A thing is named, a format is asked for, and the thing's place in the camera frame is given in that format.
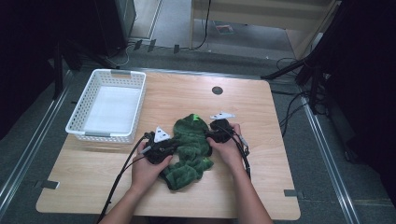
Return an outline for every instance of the green stuffed animal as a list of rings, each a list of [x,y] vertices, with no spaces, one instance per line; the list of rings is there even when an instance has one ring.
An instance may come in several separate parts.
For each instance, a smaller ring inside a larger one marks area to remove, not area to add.
[[[172,140],[178,144],[179,161],[160,173],[169,189],[188,186],[192,181],[201,179],[204,171],[213,166],[213,161],[208,158],[212,150],[205,139],[207,130],[206,123],[195,114],[176,122]]]

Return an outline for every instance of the wire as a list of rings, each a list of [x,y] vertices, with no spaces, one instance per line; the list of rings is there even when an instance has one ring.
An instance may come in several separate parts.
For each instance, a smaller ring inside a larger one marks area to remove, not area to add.
[[[301,108],[303,108],[303,106],[305,106],[305,105],[308,105],[308,103],[305,103],[305,104],[303,104],[303,105],[299,105],[297,108],[295,108],[291,113],[289,113],[284,119],[282,119],[282,120],[279,122],[279,126],[280,126],[280,127],[285,126],[285,121],[288,120],[288,119],[291,119],[291,117],[292,117],[297,111],[299,111]]]
[[[125,172],[126,170],[128,170],[128,168],[129,168],[132,164],[134,164],[134,163],[137,162],[137,161],[142,160],[143,158],[145,158],[145,157],[143,156],[143,157],[141,157],[141,158],[139,158],[139,159],[136,159],[135,161],[129,163],[129,165],[127,165],[127,166],[125,167],[125,169],[124,169],[123,172]]]
[[[106,60],[108,60],[110,63],[112,63],[112,64],[114,64],[114,65],[116,65],[116,66],[124,66],[125,64],[127,64],[127,63],[129,62],[128,48],[130,48],[131,46],[133,46],[133,45],[130,45],[130,46],[128,46],[128,47],[125,49],[125,54],[126,54],[126,56],[127,56],[127,60],[126,60],[125,63],[114,63],[114,62],[112,62],[108,57],[106,57]]]
[[[290,112],[290,108],[291,108],[292,103],[293,103],[299,96],[306,95],[307,93],[308,93],[308,91],[300,92],[300,93],[296,94],[296,95],[293,97],[293,99],[290,101],[289,106],[288,106],[288,110],[287,110],[287,112],[286,112],[286,117],[285,117],[284,119],[282,119],[282,120],[279,122],[279,125],[281,125],[281,127],[282,127],[282,126],[285,126],[285,128],[284,128],[283,131],[282,131],[282,137],[285,136],[286,130],[288,129],[288,122],[289,122],[289,119],[290,119],[290,114],[289,114],[289,112]]]
[[[199,48],[205,43],[205,41],[206,41],[206,38],[207,38],[207,21],[209,20],[209,12],[210,12],[210,5],[211,5],[211,4],[212,4],[212,0],[209,0],[209,6],[207,7],[207,13],[206,13],[205,37],[204,37],[204,40],[202,41],[202,43],[201,43],[198,47],[192,48],[192,49],[190,49],[190,50],[197,50],[197,49],[199,49]]]
[[[285,91],[271,91],[273,94],[281,94],[281,95],[295,95],[298,93],[292,93],[292,92],[285,92]]]
[[[201,5],[201,18],[204,17],[204,6],[203,6],[203,0],[200,1],[200,5]],[[202,30],[205,31],[205,26],[204,26],[204,20],[201,20],[201,26],[202,26]],[[206,49],[209,49],[209,44],[206,43]]]
[[[281,68],[279,67],[279,63],[280,63],[282,60],[286,60],[286,59],[292,59],[292,61],[290,62],[289,65],[298,62],[298,60],[296,60],[295,58],[281,58],[281,59],[279,59],[279,60],[276,61],[276,68],[277,68],[278,70],[281,70]]]
[[[110,191],[110,193],[108,194],[108,197],[107,197],[105,206],[103,207],[102,213],[101,213],[101,215],[99,216],[97,223],[99,223],[99,222],[103,219],[103,217],[105,216],[105,213],[106,213],[106,210],[107,210],[107,208],[108,208],[108,205],[111,204],[111,198],[113,197],[113,193],[114,193],[114,191],[116,190],[117,185],[118,185],[119,182],[120,182],[120,179],[121,179],[121,177],[122,177],[122,174],[123,174],[123,173],[125,172],[125,170],[126,170],[129,166],[131,166],[134,162],[139,161],[139,160],[141,160],[141,159],[144,158],[144,157],[142,157],[142,158],[140,158],[140,159],[138,159],[138,160],[136,160],[136,161],[133,161],[131,164],[127,165],[127,164],[128,164],[128,161],[131,159],[132,155],[134,155],[134,152],[136,151],[137,147],[140,145],[140,143],[143,141],[143,139],[147,138],[148,135],[149,135],[149,134],[146,134],[146,133],[145,133],[145,134],[139,139],[139,141],[137,141],[136,145],[134,146],[134,148],[132,149],[132,151],[131,151],[131,153],[129,154],[128,158],[126,159],[124,165],[122,166],[122,169],[120,170],[120,173],[117,175],[117,178],[116,178],[116,180],[114,181],[113,187],[111,187],[111,191]]]
[[[222,129],[224,132],[226,132],[228,135],[230,135],[230,137],[233,139],[233,141],[235,142],[236,146],[238,147],[239,151],[241,152],[241,156],[242,156],[242,160],[244,161],[245,164],[245,170],[247,171],[247,176],[249,179],[251,179],[251,175],[250,175],[250,164],[248,163],[248,158],[247,158],[247,154],[244,151],[244,149],[242,148],[241,144],[239,144],[236,139],[233,137],[233,134],[236,133],[235,131],[233,131],[233,133],[229,133],[227,130],[225,130],[223,127],[215,124],[218,128]],[[238,133],[236,133],[236,135],[239,138],[239,141],[242,142],[241,137],[239,136]]]

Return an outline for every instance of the black cable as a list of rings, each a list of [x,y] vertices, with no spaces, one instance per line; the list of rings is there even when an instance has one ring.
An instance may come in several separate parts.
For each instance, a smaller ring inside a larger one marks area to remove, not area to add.
[[[300,92],[300,93],[296,94],[296,95],[293,97],[293,99],[290,101],[289,106],[288,106],[288,110],[287,110],[287,112],[286,112],[286,117],[285,117],[284,119],[282,119],[282,121],[280,121],[280,122],[283,122],[283,121],[285,122],[285,123],[283,124],[283,125],[285,125],[285,128],[283,129],[282,137],[285,136],[286,130],[287,130],[287,128],[288,128],[288,122],[289,122],[288,116],[289,116],[289,112],[290,112],[290,108],[291,108],[292,103],[293,103],[299,96],[305,95],[305,94],[307,94],[307,93],[308,93],[308,91]]]
[[[134,155],[134,152],[136,151],[137,147],[140,145],[140,143],[143,141],[143,139],[145,139],[145,138],[148,137],[148,135],[149,135],[149,134],[146,134],[146,133],[145,133],[145,134],[139,139],[139,141],[137,141],[136,145],[134,146],[134,148],[132,149],[131,153],[129,154],[128,159],[126,159],[124,165],[122,166],[122,169],[121,169],[120,173],[117,175],[117,178],[116,178],[116,180],[114,181],[113,187],[111,187],[111,191],[110,191],[110,193],[108,194],[108,197],[107,197],[105,206],[103,207],[102,213],[101,213],[101,215],[99,216],[97,223],[99,223],[99,222],[103,219],[103,217],[105,216],[106,210],[107,210],[107,208],[108,208],[108,205],[111,204],[111,198],[112,198],[112,196],[113,196],[114,191],[116,190],[117,185],[118,185],[119,182],[120,182],[120,179],[121,179],[121,177],[122,177],[122,174],[123,174],[123,173],[125,172],[125,170],[126,170],[129,166],[131,166],[134,162],[139,161],[139,160],[141,160],[141,159],[144,158],[144,157],[142,157],[142,158],[140,158],[140,159],[138,159],[138,160],[136,160],[136,161],[133,161],[131,164],[127,165],[127,164],[128,164],[128,161],[131,159],[132,155]]]
[[[289,65],[292,65],[293,63],[298,62],[298,60],[296,60],[295,58],[281,58],[281,59],[279,59],[279,60],[276,61],[276,68],[277,68],[278,70],[281,70],[281,68],[279,67],[280,61],[285,60],[285,59],[292,59],[292,61],[290,62]]]
[[[250,175],[250,164],[248,163],[248,157],[246,152],[244,151],[244,149],[242,148],[242,146],[238,143],[238,141],[236,141],[236,139],[233,137],[233,134],[236,133],[235,131],[233,131],[233,133],[229,133],[227,130],[225,130],[223,127],[220,127],[219,125],[216,125],[218,128],[222,129],[224,132],[226,132],[228,135],[230,135],[230,137],[233,139],[233,141],[235,142],[236,146],[238,147],[241,156],[242,156],[242,160],[244,161],[245,164],[245,170],[247,172],[247,176],[249,179],[251,179],[251,175]],[[236,133],[236,135],[239,138],[239,141],[242,142],[241,137],[239,136],[238,133]]]
[[[212,4],[212,0],[209,0],[209,6],[207,7],[207,13],[206,13],[205,38],[204,38],[204,40],[202,41],[202,43],[201,43],[200,46],[195,47],[195,48],[192,48],[192,49],[190,49],[190,50],[197,50],[197,49],[199,49],[199,48],[205,43],[205,41],[206,41],[206,38],[207,38],[207,21],[209,20],[209,12],[210,12],[210,5],[211,5],[211,4]]]
[[[286,121],[287,119],[291,119],[291,117],[300,109],[302,109],[305,105],[308,105],[308,103],[305,103],[303,105],[299,105],[297,108],[295,108],[293,111],[291,111],[291,113],[288,114],[288,116],[286,118],[284,118],[282,121],[279,122],[279,126],[283,127],[285,126],[285,123],[283,123],[284,121]]]
[[[281,94],[281,95],[295,95],[298,93],[293,93],[293,92],[285,92],[285,91],[271,91],[273,94]]]

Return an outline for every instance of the basket handle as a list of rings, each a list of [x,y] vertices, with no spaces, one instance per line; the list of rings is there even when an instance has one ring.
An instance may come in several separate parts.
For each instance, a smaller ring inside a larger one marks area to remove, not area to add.
[[[132,77],[131,71],[126,71],[126,70],[111,69],[110,74],[111,74],[111,76],[118,77],[118,78],[131,78]]]
[[[93,133],[93,132],[85,132],[86,136],[92,137],[111,137],[110,133]]]

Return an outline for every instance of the person's right hand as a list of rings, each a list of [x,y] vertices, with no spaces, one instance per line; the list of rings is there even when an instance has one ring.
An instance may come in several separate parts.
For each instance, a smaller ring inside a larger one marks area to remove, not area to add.
[[[132,184],[130,190],[135,190],[140,193],[146,191],[154,184],[160,172],[169,165],[172,156],[168,156],[160,164],[151,164],[149,160],[140,155],[139,152],[143,150],[145,143],[140,143],[137,148],[137,154],[134,157],[134,165],[132,167]]]
[[[230,126],[233,128],[233,131],[236,134],[241,134],[241,128],[239,124],[230,123]],[[233,137],[238,141],[239,144],[241,144],[236,134]],[[229,167],[235,165],[243,165],[241,152],[239,151],[233,139],[228,140],[226,143],[217,143],[212,138],[207,137],[206,141],[220,154],[223,161]]]

